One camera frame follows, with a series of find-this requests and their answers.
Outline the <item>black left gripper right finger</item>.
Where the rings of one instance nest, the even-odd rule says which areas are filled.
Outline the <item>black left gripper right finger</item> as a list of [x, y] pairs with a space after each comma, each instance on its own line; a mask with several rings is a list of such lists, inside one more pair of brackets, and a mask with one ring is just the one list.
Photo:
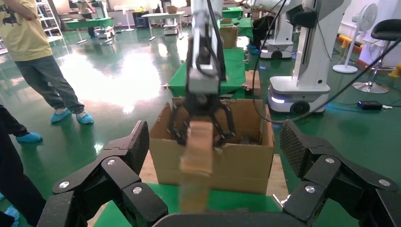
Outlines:
[[301, 183], [283, 211], [310, 227], [327, 200], [336, 201], [361, 227], [401, 224], [400, 187], [342, 156], [327, 140], [304, 134], [287, 120], [280, 149]]

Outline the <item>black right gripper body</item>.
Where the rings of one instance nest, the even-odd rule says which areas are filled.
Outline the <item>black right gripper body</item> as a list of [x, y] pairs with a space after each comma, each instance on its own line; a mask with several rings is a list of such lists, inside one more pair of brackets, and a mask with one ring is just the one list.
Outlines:
[[184, 107], [190, 117], [210, 116], [217, 110], [224, 110], [219, 95], [187, 93]]

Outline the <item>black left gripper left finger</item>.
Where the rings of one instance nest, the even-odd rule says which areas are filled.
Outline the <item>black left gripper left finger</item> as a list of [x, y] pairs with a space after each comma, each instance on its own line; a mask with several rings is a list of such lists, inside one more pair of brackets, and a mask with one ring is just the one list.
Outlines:
[[150, 227], [168, 214], [167, 205], [140, 178], [149, 149], [148, 124], [110, 141], [95, 161], [53, 185], [38, 225], [86, 227], [112, 201], [133, 227]]

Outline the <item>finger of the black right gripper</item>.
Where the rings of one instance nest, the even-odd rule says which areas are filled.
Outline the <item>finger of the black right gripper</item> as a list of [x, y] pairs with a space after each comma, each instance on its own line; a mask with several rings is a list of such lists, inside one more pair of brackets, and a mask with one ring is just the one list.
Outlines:
[[[226, 115], [226, 127], [224, 128], [220, 120], [217, 118], [217, 112], [222, 110]], [[217, 131], [217, 137], [215, 138], [214, 146], [220, 147], [227, 140], [233, 139], [236, 136], [235, 122], [231, 109], [226, 105], [213, 105], [210, 112], [210, 119]]]
[[175, 119], [176, 116], [181, 108], [184, 108], [187, 111], [187, 108], [185, 105], [174, 105], [172, 109], [172, 116], [170, 123], [167, 128], [167, 132], [173, 137], [173, 139], [180, 145], [186, 145], [187, 141], [187, 131], [189, 128], [189, 122], [190, 122], [190, 115], [186, 117], [185, 120], [182, 120], [182, 126], [181, 128], [176, 128], [175, 127]]

